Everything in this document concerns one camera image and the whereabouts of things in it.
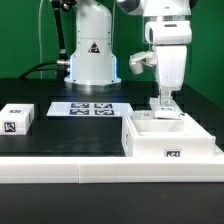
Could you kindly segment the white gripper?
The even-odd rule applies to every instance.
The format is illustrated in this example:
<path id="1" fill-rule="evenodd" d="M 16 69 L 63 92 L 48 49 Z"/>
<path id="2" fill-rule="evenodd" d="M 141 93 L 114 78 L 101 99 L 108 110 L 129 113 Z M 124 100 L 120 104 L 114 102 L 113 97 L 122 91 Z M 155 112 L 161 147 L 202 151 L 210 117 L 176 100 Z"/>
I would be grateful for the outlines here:
<path id="1" fill-rule="evenodd" d="M 157 46 L 156 81 L 160 90 L 160 105 L 170 106 L 171 92 L 182 88 L 185 74 L 187 47 Z"/>

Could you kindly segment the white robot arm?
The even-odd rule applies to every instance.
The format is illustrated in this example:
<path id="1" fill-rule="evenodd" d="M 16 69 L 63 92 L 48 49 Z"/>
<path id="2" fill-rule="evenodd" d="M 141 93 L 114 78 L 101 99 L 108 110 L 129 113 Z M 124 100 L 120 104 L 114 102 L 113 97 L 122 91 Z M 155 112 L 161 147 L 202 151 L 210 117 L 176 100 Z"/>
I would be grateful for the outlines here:
<path id="1" fill-rule="evenodd" d="M 120 55 L 129 54 L 129 66 L 141 74 L 145 66 L 155 68 L 159 96 L 168 106 L 171 94 L 181 89 L 187 45 L 192 41 L 190 16 L 198 0 L 114 0 L 121 14 L 96 0 L 75 0 L 76 49 L 70 56 L 68 85 L 104 87 L 120 82 L 115 71 Z"/>

